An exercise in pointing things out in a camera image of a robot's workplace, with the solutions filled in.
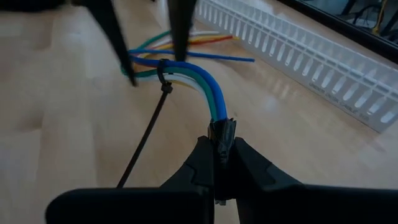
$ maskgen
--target red wire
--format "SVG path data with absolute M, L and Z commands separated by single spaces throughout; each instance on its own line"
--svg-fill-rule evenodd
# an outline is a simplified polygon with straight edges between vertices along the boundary
M 197 45 L 197 44 L 209 44 L 209 43 L 214 43 L 214 42 L 219 42 L 222 40 L 229 40 L 232 39 L 233 36 L 232 35 L 228 35 L 226 37 L 221 37 L 221 38 L 217 38 L 217 39 L 213 39 L 213 40 L 198 40 L 195 42 L 190 43 L 191 45 Z

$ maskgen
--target slotted wire duct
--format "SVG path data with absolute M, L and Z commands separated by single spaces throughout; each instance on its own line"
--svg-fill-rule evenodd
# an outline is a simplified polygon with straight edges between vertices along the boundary
M 378 132 L 398 118 L 398 71 L 240 0 L 199 0 L 195 17 Z

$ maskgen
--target wooden table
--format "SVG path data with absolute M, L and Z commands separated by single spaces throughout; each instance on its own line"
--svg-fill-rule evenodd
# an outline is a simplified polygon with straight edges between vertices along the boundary
M 165 1 L 120 0 L 116 8 L 132 48 L 167 30 Z M 83 8 L 2 13 L 0 24 L 0 223 L 42 223 L 56 195 L 117 184 L 160 86 L 130 86 Z M 254 57 L 232 42 L 195 50 Z M 220 84 L 228 115 L 238 120 L 236 135 L 293 177 L 398 187 L 396 124 L 377 134 L 258 58 L 189 61 Z M 168 179 L 206 134 L 209 120 L 203 98 L 176 86 L 126 185 L 158 186 Z M 216 206 L 216 221 L 238 222 L 234 202 Z

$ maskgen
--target green wire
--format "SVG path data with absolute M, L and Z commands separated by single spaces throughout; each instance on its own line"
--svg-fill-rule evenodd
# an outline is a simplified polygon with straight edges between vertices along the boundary
M 153 38 L 151 38 L 151 39 L 145 41 L 143 44 L 141 44 L 141 45 L 138 47 L 138 49 L 144 49 L 144 48 L 148 47 L 151 43 L 156 42 L 156 41 L 160 40 L 161 38 L 163 38 L 163 37 L 165 37 L 165 36 L 167 36 L 167 35 L 169 35 L 169 34 L 170 34 L 170 31 L 169 31 L 169 30 L 168 30 L 168 31 L 165 31 L 165 32 L 163 32 L 163 33 L 157 35 L 156 37 L 153 37 Z
M 216 103 L 213 98 L 213 93 L 211 92 L 210 86 L 207 84 L 205 79 L 197 74 L 196 72 L 193 72 L 190 69 L 187 68 L 178 68 L 178 67 L 166 67 L 164 68 L 165 73 L 179 73 L 179 74 L 184 74 L 188 77 L 193 78 L 199 85 L 200 87 L 203 88 L 203 91 L 205 92 L 205 95 L 207 97 L 207 101 L 209 104 L 209 109 L 210 109 L 210 114 L 211 118 L 213 118 L 214 121 L 217 121 L 217 110 L 216 110 Z M 151 75 L 156 75 L 157 70 L 149 70 L 146 72 L 138 72 L 136 73 L 137 77 L 148 77 Z

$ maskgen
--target white wire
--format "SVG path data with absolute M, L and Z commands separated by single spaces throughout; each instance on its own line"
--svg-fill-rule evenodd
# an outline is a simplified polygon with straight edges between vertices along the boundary
M 216 34 L 220 34 L 220 32 L 218 32 L 218 31 L 192 31 L 190 33 L 190 37 L 196 37 L 196 36 L 199 36 L 199 35 L 216 35 Z M 170 36 L 167 36 L 165 39 L 157 42 L 156 44 L 154 44 L 151 47 L 155 48 L 155 47 L 158 47 L 160 45 L 164 45 L 166 43 L 169 43 L 171 40 L 172 40 L 172 38 Z
M 208 105 L 208 100 L 207 100 L 205 92 L 203 91 L 203 89 L 200 87 L 200 85 L 194 79 L 192 79 L 190 77 L 187 77 L 187 76 L 185 76 L 183 74 L 179 74 L 179 73 L 173 73 L 173 75 L 165 73 L 164 74 L 164 78 L 166 80 L 168 80 L 168 81 L 179 81 L 179 82 L 182 82 L 182 83 L 185 83 L 185 84 L 191 86 L 196 91 L 198 91 L 201 94 L 202 97 L 204 97 L 204 99 L 205 99 L 205 101 L 207 102 L 207 105 Z M 158 78 L 157 75 L 151 75 L 151 76 L 148 76 L 148 77 L 139 77 L 138 80 L 146 82 L 146 81 L 159 80 L 159 78 Z

